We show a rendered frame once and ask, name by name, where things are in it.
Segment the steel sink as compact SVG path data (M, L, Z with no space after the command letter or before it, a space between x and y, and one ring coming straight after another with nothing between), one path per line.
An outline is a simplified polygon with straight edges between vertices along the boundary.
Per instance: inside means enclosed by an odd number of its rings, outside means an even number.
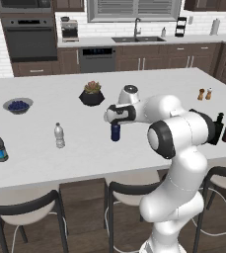
M165 42L160 37L123 37L123 38L112 38L114 42Z

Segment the black wall oven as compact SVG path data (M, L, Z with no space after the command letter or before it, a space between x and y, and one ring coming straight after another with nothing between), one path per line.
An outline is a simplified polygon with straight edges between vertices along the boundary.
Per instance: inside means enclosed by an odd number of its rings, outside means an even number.
M4 18L2 24L12 62L57 59L51 18Z

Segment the blueberries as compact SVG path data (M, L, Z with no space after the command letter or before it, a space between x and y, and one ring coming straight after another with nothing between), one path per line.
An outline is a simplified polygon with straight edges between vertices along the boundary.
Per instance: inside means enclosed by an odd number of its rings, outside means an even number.
M8 109L10 111L22 111L26 110L29 107L27 103L24 101L13 101L9 106Z

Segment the dark blue bottle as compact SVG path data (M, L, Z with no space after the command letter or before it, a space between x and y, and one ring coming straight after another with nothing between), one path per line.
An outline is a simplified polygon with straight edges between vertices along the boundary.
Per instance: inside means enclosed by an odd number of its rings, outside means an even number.
M111 125L111 140L119 141L120 139L120 125Z

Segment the clear plastic bottle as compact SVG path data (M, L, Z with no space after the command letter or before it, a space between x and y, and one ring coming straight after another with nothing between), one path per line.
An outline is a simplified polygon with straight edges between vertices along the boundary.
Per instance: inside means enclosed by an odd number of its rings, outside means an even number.
M65 146L65 140L64 140L63 128L61 127L60 123L57 123L55 125L54 135L56 138L56 146L58 148L63 148Z

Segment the dark tap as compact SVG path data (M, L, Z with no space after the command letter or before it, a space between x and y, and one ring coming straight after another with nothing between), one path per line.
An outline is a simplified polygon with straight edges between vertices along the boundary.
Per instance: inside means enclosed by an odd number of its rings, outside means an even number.
M133 34L133 37L134 37L135 40L136 40L137 36L141 34L141 29L140 30L137 29L137 24L139 22L141 22L141 19L136 18L135 22L134 22L135 24L134 24L134 34Z

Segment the black glass bottle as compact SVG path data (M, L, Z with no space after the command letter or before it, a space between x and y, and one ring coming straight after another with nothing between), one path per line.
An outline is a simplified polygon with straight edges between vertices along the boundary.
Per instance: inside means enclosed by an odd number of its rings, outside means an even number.
M223 120L224 114L223 113L219 113L217 116L217 120L214 122L215 124L215 135L213 138L213 143L217 144L219 141L219 137L221 135L222 129L223 129Z

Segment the brown upper cupboards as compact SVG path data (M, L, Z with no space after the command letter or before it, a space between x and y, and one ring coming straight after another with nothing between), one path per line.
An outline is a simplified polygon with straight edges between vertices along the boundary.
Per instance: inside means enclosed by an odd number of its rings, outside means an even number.
M186 0L184 9L194 12L226 12L226 0Z
M84 0L53 0L57 12L83 12Z

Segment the succulent in black pot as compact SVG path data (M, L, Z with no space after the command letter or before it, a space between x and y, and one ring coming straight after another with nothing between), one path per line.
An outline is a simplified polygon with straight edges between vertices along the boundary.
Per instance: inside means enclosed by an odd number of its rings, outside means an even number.
M102 86L99 82L90 81L85 85L83 92L79 96L79 99L86 106L98 106L105 99L103 93L101 92L101 88Z

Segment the silver coffee machine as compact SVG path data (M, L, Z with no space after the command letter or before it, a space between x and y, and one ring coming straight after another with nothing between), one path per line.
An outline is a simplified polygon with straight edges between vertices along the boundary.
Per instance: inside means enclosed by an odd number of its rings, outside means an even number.
M63 42L77 42L78 38L78 22L71 20L69 17L61 18L61 33Z

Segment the grey dishwasher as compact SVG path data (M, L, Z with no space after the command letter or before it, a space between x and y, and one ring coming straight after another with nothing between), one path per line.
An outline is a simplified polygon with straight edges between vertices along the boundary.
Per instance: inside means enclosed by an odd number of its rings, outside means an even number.
M114 72L115 48L113 46L81 47L79 63L81 73Z

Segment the grey bowl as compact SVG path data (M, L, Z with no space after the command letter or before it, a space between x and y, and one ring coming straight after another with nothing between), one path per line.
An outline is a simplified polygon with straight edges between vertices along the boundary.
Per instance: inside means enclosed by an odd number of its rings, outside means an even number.
M33 105L30 98L15 98L4 103L3 108L14 115L25 114Z

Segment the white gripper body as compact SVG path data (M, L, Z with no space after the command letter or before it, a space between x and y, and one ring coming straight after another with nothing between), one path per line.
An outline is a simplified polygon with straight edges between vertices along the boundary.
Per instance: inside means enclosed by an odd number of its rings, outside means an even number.
M104 120L112 125L113 123L118 123L119 119L119 108L115 105L110 105L104 113Z

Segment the brown lower cupboards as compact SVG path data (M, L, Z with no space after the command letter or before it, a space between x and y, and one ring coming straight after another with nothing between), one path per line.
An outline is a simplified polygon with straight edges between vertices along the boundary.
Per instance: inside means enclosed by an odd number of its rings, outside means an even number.
M154 70L197 67L209 75L215 73L220 42L118 45L114 48L115 71ZM81 72L82 51L78 47L57 50L57 61L14 62L15 77Z

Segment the black microwave oven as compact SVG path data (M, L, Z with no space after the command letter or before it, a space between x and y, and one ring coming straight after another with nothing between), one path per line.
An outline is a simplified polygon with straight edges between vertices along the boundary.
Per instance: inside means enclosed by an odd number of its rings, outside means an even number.
M51 0L0 0L1 13L50 13Z

